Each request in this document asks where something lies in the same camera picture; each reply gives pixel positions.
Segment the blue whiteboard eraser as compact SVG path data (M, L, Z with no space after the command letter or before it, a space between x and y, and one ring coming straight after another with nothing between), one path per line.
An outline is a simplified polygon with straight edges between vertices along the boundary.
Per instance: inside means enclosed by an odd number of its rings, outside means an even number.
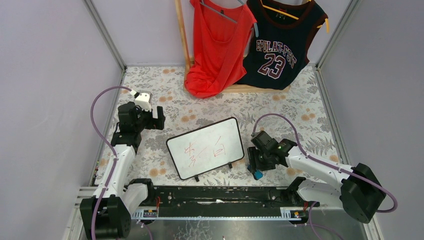
M263 173L259 170L256 170L252 175L256 181L260 180L263 177Z

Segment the white board with black frame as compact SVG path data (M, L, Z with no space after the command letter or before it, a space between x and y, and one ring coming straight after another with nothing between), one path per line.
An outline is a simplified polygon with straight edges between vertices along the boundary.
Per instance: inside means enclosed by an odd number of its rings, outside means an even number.
M244 148L235 117L173 136L166 146L181 180L196 178L244 158Z

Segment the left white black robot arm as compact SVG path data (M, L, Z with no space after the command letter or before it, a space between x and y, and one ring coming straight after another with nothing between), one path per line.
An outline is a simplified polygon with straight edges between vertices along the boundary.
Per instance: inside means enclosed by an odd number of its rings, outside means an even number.
M118 107L118 123L112 135L109 160L100 184L91 197L80 203L80 214L89 240L127 238L131 216L137 207L149 199L152 184L134 182L125 186L127 173L138 152L143 130L163 130L166 117L163 107L144 111L134 102Z

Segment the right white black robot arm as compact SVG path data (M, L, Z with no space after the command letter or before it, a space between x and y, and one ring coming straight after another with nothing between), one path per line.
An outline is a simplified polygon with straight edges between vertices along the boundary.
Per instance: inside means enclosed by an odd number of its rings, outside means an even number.
M252 134L248 148L249 166L255 180L277 165L301 170L318 181L300 180L294 191L306 202L318 202L343 209L360 223L368 224L386 197L374 172L365 164L356 166L327 161L308 154L300 144L277 141L265 131Z

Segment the floral tablecloth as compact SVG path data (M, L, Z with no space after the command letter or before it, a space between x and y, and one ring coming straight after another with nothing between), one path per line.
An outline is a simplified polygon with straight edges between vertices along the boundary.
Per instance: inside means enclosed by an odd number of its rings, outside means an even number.
M278 165L254 180L244 157L232 167L220 167L198 179L181 180L166 146L166 140L197 128L234 117L242 145L252 145L253 130L265 131L276 140L300 139L302 147L315 155L339 163L341 158L332 135L314 70L307 66L288 90L274 92L223 92L210 98L196 98L183 86L185 68L130 67L123 78L123 89L111 90L96 102L95 109L108 99L113 108L133 100L129 91L149 91L152 105L163 107L163 130L144 130L137 156L126 179L149 178L155 185L174 186L288 186L296 177L310 178L299 169Z

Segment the wooden clothes rack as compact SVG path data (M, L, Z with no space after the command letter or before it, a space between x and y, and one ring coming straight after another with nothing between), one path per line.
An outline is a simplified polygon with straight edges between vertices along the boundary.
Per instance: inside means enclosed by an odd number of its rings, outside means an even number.
M179 33L181 38L181 44L182 44L182 51L184 55L184 80L183 80L183 89L187 92L186 89L186 80L187 75L190 71L191 66L195 63L194 56L190 56L189 53L189 46L188 46L188 40L186 35L186 29L185 29L185 22L184 22L184 15L183 15L183 8L180 0L175 0L175 10L176 10L176 16L178 21L178 27L179 27ZM233 84L228 86L226 89L222 91L222 93L288 93L291 86L287 86L283 90L279 89L271 89L271 88L258 88L254 86L249 86L245 84Z

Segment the red tank top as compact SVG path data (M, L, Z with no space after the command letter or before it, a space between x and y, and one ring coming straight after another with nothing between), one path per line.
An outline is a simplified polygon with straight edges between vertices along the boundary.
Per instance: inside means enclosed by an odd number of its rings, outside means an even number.
M194 9L194 64L187 74L185 88L200 99L218 95L247 73L244 54L253 23L257 22L247 4L225 8L211 0L204 2L237 23L201 5L200 0L190 1Z

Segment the dark basketball jersey number 23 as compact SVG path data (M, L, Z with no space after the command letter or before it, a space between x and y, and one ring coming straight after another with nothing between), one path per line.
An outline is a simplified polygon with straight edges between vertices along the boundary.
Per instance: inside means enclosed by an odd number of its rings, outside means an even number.
M250 41L243 59L246 74L237 82L261 89L283 90L308 65L308 51L328 15L314 0L301 5L289 5L275 0L263 0L265 5L298 17L279 14L262 7L260 0L249 0L259 36Z

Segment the grey clothes hanger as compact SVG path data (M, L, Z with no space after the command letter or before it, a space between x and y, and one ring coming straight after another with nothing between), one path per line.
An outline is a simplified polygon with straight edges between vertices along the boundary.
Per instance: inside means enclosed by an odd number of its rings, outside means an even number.
M217 13L218 15L220 15L220 16L222 16L222 17L224 17L224 18L228 19L229 21L231 21L231 22L233 22L233 23L237 23L237 21L236 21L236 20L234 20L234 19L232 19L231 17L229 17L229 16L225 15L225 14L224 14L224 13L222 13L221 11L218 11L218 10L214 9L213 7L209 6L208 4L205 4L205 1L204 1L204 0L201 0L201 1L200 1L200 4L201 4L201 5L203 5L204 7L208 8L208 9L210 9L211 11L213 11L213 12ZM254 35L255 35L255 37L258 37L258 36L259 36L259 28L258 28L258 24L257 24L257 22L255 21L252 25L253 25L253 32L254 32Z

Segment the yellow clothes hanger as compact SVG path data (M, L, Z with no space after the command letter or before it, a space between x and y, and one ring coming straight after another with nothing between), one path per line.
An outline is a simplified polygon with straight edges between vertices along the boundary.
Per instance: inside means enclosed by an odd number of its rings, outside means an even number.
M260 0L260 4L262 5L263 8L265 8L267 10L271 10L273 12L279 13L281 15L290 17L290 18L295 19L295 20L299 19L297 16L294 16L292 14L287 13L287 11L282 11L280 8L273 8L273 7L265 5L262 0ZM324 23L325 23L326 33L329 34L330 33L330 23L329 23L328 17L324 19Z

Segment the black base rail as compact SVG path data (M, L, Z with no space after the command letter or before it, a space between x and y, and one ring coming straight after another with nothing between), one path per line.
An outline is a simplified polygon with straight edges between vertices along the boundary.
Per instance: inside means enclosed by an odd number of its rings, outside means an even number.
M312 201L293 187L155 186L140 207L162 218L307 217Z

